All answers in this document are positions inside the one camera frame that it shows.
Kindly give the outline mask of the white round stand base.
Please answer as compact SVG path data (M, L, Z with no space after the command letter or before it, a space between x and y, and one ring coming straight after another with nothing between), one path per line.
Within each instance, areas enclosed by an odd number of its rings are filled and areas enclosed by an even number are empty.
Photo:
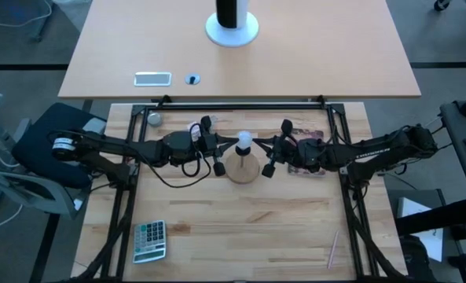
M248 10L249 0L215 0L205 24L207 37L223 47L241 47L256 39L259 22Z

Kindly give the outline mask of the pink thin stick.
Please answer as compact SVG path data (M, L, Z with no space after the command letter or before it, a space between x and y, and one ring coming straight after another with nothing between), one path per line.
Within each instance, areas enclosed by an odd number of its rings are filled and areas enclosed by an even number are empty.
M328 256L328 263L327 263L327 269L328 270L332 269L334 254L335 254L335 251L336 251L336 246L337 246L338 240L339 240L339 230L337 230L335 235L334 235L333 242L332 242L332 247L330 249L330 253L329 253L329 256Z

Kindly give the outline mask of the wooden lamp base black socket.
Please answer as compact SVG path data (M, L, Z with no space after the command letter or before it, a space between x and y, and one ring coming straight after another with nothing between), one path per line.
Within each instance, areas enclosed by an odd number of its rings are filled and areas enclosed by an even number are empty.
M242 149L238 145L234 153L231 153L225 163L226 176L236 184L248 184L259 176L260 165L256 156L251 153L251 148Z

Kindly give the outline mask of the white lightbulb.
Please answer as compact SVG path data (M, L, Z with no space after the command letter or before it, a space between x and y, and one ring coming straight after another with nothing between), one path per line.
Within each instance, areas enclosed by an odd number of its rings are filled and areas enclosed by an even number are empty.
M242 130L238 133L238 143L237 147L239 149L245 150L251 147L253 142L253 137L249 131Z

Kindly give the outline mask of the grey office chair dark seat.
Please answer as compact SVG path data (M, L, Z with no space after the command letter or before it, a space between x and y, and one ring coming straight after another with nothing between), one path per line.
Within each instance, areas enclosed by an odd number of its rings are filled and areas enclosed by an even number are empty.
M77 108L55 103L35 122L23 119L15 134L0 124L0 193L23 207L74 219L84 204L93 172L75 161L52 156L58 130L102 134L106 121Z

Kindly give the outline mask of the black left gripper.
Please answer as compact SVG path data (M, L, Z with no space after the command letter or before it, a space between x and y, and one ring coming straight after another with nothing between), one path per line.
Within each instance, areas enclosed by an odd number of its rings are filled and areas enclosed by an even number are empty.
M224 163L220 160L224 152L238 142L238 138L224 137L220 134L212 134L211 129L211 117L203 116L200 120L200 137L198 138L198 145L200 151L204 156L211 156L214 165L213 170L217 177L221 177L226 174Z

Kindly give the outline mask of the silver rectangular desk plate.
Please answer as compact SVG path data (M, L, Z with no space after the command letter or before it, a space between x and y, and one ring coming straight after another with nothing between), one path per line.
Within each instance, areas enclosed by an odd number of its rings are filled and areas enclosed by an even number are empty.
M170 72L136 72L135 86L164 87L170 86L172 74Z

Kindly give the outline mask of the grey calculator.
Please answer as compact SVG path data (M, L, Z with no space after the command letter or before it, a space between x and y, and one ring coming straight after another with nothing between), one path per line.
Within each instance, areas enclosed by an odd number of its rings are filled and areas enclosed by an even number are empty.
M166 257L166 223L156 220L134 227L133 263L149 263Z

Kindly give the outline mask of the white paper sheet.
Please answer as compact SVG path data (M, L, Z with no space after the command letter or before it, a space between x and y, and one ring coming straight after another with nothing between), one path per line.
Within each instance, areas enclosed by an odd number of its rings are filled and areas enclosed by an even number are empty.
M430 211L427 206L410 200L406 197L398 199L397 216L399 218L415 215L421 212ZM418 233L412 233L412 236L418 237L427 250L427 255L430 259L441 262L443 252L443 228L425 230Z

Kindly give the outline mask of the light orange desk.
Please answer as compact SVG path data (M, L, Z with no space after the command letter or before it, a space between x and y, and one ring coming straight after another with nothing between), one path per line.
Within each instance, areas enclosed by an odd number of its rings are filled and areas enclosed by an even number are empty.
M215 0L93 0L61 98L419 97L385 0L250 0L259 34L206 35ZM170 86L135 86L170 72ZM185 83L190 73L196 85Z

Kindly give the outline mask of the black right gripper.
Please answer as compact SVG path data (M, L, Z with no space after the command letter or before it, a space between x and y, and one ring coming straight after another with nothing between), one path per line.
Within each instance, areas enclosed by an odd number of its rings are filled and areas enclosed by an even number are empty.
M292 136L293 125L288 119L281 124L281 136L271 138L254 138L253 142L261 148L269 158L269 163L262 169L262 175L272 178L275 172L275 163L288 163L293 167L300 167L298 142Z

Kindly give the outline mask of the black aluminium frame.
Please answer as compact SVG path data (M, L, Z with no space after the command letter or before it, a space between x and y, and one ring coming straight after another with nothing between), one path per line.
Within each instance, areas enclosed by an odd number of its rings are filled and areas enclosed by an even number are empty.
M328 110L319 109L319 103L166 106L191 109L163 109L165 122L159 130L147 130L146 139L185 129L206 115L218 117L214 129L224 136L248 130L255 137L271 138L280 134L283 119L291 120L295 128L322 130L325 140L331 133ZM71 277L84 274L107 241L115 195L115 190L103 188L88 200ZM127 242L120 236L110 264L105 264L105 276L101 278L103 266L92 272L95 282L354 281L357 277L338 173L304 178L289 175L287 165L278 164L272 178L259 173L247 185L211 173L194 186L172 189L142 165L134 198L129 195L121 192L119 204L123 214L128 199L134 200ZM407 274L382 178L371 180L364 207L374 242L396 270ZM167 228L166 257L134 264L135 225L161 219ZM339 240L328 270L337 230Z

